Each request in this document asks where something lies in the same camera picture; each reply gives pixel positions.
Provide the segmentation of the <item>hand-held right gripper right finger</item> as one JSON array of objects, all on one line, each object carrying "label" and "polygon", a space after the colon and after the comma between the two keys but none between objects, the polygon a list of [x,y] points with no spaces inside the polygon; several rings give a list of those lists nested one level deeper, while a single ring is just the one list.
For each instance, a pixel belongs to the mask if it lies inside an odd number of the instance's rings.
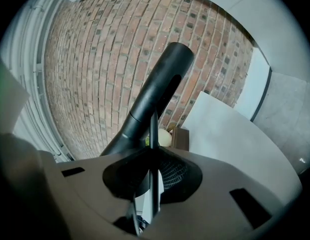
[{"label": "hand-held right gripper right finger", "polygon": [[202,171],[199,188],[185,201],[162,204],[144,231],[147,240],[259,240],[299,196],[293,169],[260,183],[238,168],[213,158],[175,149]]}]

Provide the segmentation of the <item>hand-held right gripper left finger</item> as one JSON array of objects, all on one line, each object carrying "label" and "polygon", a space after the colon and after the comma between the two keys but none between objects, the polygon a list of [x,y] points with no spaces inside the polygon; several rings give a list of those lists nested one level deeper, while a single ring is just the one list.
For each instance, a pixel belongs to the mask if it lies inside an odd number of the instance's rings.
[{"label": "hand-held right gripper left finger", "polygon": [[135,196],[146,189],[147,148],[57,163],[12,134],[0,134],[1,239],[135,240]]}]

